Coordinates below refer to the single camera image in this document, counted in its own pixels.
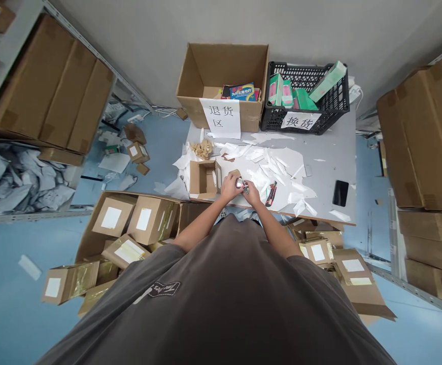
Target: black plastic crate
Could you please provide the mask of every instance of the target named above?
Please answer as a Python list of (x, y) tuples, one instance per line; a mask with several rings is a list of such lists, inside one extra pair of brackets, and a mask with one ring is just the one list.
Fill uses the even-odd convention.
[[(348, 73), (317, 103), (318, 111), (307, 111), (284, 106), (272, 105), (268, 101), (270, 77), (279, 73), (284, 80), (292, 82), (292, 88), (303, 88), (310, 93), (317, 83), (333, 66), (289, 66), (284, 62), (270, 62), (266, 79), (266, 95), (263, 117), (261, 118), (262, 131), (282, 131), (288, 133), (304, 133), (321, 135), (329, 129), (343, 114), (349, 112)], [(310, 130), (299, 128), (281, 128), (287, 112), (319, 113), (321, 116)]]

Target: paper sign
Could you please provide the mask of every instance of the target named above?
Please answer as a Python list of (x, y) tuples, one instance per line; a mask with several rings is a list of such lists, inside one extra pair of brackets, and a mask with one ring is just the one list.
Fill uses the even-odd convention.
[(311, 130), (315, 122), (321, 117), (319, 113), (295, 113), (287, 112), (283, 119), (281, 128), (298, 128), (303, 130)]
[(241, 139), (240, 101), (200, 98), (214, 138)]

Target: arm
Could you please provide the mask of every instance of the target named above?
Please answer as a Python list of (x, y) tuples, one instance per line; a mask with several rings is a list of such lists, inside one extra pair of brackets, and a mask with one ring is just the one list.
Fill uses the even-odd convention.
[(222, 211), (222, 208), (243, 191), (243, 188), (236, 189), (236, 179), (238, 177), (239, 176), (229, 173), (229, 175), (224, 178), (221, 187), (221, 196), (189, 224), (186, 229), (180, 232), (173, 241), (174, 244), (182, 247), (185, 252), (188, 252), (211, 232), (211, 228), (214, 226), (214, 222)]
[(270, 245), (272, 245), (273, 248), (284, 258), (290, 256), (302, 256), (298, 244), (292, 239), (292, 237), (290, 237), (285, 228), (282, 227), (273, 214), (261, 202), (258, 189), (256, 189), (251, 181), (245, 180), (245, 183), (248, 184), (249, 193), (246, 194), (243, 192), (243, 196), (258, 213)]

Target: white paper scrap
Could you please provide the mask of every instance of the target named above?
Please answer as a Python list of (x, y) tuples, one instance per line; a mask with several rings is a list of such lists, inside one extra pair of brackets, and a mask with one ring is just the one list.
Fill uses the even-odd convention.
[(214, 138), (241, 139), (240, 101), (200, 98)]

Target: white paper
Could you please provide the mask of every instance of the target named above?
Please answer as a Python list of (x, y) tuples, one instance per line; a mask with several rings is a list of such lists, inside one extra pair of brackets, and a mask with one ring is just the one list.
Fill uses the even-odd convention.
[(311, 249), (315, 261), (322, 261), (326, 259), (326, 256), (324, 256), (324, 251), (322, 250), (322, 246), (320, 244), (311, 246)]
[(60, 290), (60, 278), (49, 278), (47, 288), (45, 289), (45, 296), (56, 298)]
[(104, 215), (103, 222), (100, 224), (100, 226), (108, 229), (115, 229), (120, 215), (120, 209), (108, 207), (108, 210), (106, 210), (106, 214)]
[(319, 113), (296, 113), (287, 112), (280, 128), (298, 128), (311, 130), (315, 122), (321, 117)]
[(136, 229), (140, 231), (146, 231), (148, 227), (148, 221), (150, 220), (151, 209), (142, 208), (140, 213), (140, 218), (138, 218), (138, 223), (136, 224)]
[(358, 259), (343, 260), (343, 265), (348, 272), (364, 271), (364, 267)]
[(200, 98), (214, 138), (241, 139), (240, 101)]

